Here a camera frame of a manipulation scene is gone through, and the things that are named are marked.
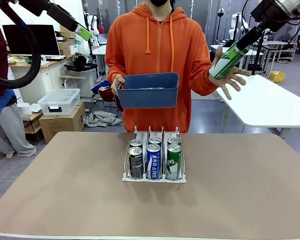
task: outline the white shelf tray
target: white shelf tray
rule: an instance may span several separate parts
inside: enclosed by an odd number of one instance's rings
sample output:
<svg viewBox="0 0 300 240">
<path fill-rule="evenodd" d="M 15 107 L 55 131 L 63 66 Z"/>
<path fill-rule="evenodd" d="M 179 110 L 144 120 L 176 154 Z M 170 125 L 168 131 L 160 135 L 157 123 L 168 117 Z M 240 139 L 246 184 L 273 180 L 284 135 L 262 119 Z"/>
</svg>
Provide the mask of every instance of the white shelf tray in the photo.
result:
<svg viewBox="0 0 300 240">
<path fill-rule="evenodd" d="M 185 171 L 185 159 L 184 153 L 182 150 L 181 159 L 180 159 L 180 171 L 177 174 L 178 178 L 171 180 L 167 179 L 166 177 L 166 165 L 167 165 L 167 153 L 168 153 L 168 139 L 171 137 L 178 137 L 181 139 L 179 127 L 176 127 L 175 132 L 167 132 L 164 131 L 162 127 L 162 131 L 151 131 L 149 127 L 147 131 L 138 131 L 137 126 L 134 126 L 134 131 L 130 135 L 129 142 L 127 143 L 127 150 L 124 159 L 124 171 L 123 171 L 123 178 L 122 181 L 124 182 L 151 182 L 151 183 L 182 183 L 185 184 L 186 180 L 186 171 Z M 148 139 L 151 137 L 160 137 L 162 139 L 162 148 L 161 148 L 161 168 L 159 172 L 159 179 L 150 179 L 147 177 L 146 171 L 146 161 L 147 161 L 147 144 Z M 130 141 L 133 139 L 139 139 L 143 142 L 143 175 L 142 178 L 132 178 L 130 174 L 130 164 L 129 164 L 129 148 L 130 148 Z"/>
</svg>

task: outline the yellow basket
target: yellow basket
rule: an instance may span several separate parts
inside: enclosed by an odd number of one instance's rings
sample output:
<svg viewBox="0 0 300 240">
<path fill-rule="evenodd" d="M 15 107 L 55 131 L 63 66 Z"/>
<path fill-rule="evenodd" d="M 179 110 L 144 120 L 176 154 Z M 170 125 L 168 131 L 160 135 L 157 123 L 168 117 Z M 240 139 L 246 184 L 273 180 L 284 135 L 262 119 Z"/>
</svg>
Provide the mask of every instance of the yellow basket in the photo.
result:
<svg viewBox="0 0 300 240">
<path fill-rule="evenodd" d="M 282 83 L 286 77 L 286 74 L 282 71 L 272 71 L 270 73 L 270 80 L 275 83 Z"/>
</svg>

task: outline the blue plastic basket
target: blue plastic basket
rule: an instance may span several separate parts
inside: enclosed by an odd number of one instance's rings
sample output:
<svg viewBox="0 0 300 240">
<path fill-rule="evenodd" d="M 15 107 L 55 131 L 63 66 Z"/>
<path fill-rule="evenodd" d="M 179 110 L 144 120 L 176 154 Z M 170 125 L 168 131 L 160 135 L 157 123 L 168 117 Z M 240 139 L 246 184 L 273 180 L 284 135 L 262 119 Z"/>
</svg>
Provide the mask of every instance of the blue plastic basket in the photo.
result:
<svg viewBox="0 0 300 240">
<path fill-rule="evenodd" d="M 173 108 L 177 105 L 179 75 L 175 72 L 125 76 L 116 86 L 124 109 Z"/>
</svg>

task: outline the gray cloth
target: gray cloth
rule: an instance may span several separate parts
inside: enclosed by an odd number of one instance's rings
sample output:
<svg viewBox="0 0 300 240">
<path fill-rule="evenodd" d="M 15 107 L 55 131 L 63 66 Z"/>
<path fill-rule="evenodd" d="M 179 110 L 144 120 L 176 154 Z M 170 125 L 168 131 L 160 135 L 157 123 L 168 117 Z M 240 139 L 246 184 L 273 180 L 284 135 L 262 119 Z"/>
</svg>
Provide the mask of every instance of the gray cloth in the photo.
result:
<svg viewBox="0 0 300 240">
<path fill-rule="evenodd" d="M 84 119 L 84 124 L 91 128 L 122 125 L 122 118 L 119 115 L 110 112 L 95 111 L 94 113 L 90 113 L 89 116 Z"/>
<path fill-rule="evenodd" d="M 6 155 L 17 152 L 19 157 L 31 157 L 37 152 L 26 140 L 17 104 L 6 106 L 0 113 L 0 152 Z"/>
</svg>

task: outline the gray pants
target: gray pants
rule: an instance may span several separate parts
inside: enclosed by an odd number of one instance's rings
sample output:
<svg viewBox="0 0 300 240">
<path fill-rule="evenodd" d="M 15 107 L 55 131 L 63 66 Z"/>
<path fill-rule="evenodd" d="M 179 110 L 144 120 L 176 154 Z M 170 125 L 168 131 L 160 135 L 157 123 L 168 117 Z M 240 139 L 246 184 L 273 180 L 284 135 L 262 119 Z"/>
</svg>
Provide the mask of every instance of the gray pants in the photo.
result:
<svg viewBox="0 0 300 240">
<path fill-rule="evenodd" d="M 37 152 L 26 140 L 25 127 L 17 104 L 6 106 L 0 113 L 0 152 L 17 152 L 19 157 L 31 157 Z"/>
</svg>

